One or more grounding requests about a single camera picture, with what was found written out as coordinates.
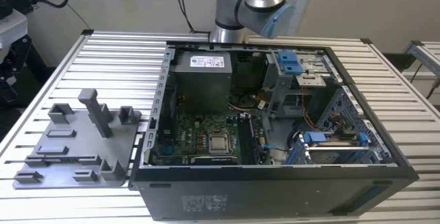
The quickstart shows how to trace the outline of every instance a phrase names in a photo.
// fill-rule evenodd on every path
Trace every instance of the power supply label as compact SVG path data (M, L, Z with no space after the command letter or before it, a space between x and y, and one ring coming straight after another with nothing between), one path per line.
M182 196L186 212L220 212L227 210L228 195Z
M223 57L192 56L191 67L224 68L226 60Z

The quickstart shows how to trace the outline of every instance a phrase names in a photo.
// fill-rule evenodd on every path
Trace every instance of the motherboard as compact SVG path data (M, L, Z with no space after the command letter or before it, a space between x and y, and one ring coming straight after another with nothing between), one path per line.
M238 115L179 115L175 140L160 145L158 165L240 165L250 157L248 150L255 151L252 160L263 164L262 117L252 116L250 120L252 125L243 128Z

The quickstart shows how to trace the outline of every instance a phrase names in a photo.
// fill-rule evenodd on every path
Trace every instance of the aluminum extrusion table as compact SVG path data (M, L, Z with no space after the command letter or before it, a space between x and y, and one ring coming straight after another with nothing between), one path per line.
M146 130L167 40L207 41L207 36L106 31L80 36L0 143L0 220L46 224L152 222L139 192L130 191L127 184L118 188L15 190L12 178L47 128L52 104L83 108L76 99L82 88L96 88L99 101L111 109L132 106L140 110L139 131ZM254 44L332 47L420 180L359 218L215 223L440 223L440 114L376 47L359 39L250 40Z
M440 42L411 41L406 53L412 54L440 77Z

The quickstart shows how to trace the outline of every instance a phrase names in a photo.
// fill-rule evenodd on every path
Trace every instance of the green circuit board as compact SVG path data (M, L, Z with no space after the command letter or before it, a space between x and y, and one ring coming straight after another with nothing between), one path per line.
M186 164L186 160L195 156L234 156L242 164L240 141L236 116L180 115L176 129L175 146L172 152L160 153L162 164ZM259 141L264 136L260 117L252 119L254 133ZM210 133L227 134L230 151L224 154L210 153Z

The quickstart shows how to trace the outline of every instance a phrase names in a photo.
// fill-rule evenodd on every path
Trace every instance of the gray plastic holder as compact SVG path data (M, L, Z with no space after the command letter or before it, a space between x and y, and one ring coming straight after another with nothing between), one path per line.
M82 91L87 110L54 104L51 123L14 178L16 189L124 184L142 113L132 107L110 111L96 95L95 89Z

